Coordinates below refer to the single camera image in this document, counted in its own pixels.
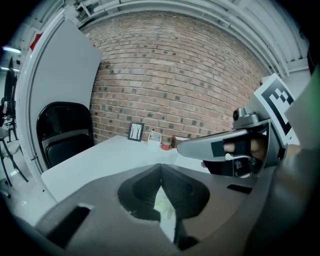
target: picture frame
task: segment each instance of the picture frame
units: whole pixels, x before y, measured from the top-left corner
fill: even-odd
[[[142,133],[144,130],[144,123],[132,122],[128,133],[128,140],[140,142],[142,140]]]

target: tabletop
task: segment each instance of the tabletop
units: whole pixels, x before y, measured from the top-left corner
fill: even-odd
[[[172,164],[209,173],[201,160],[150,148],[147,141],[133,141],[117,135],[45,171],[41,177],[53,197],[61,202],[87,183],[133,168],[152,164]]]

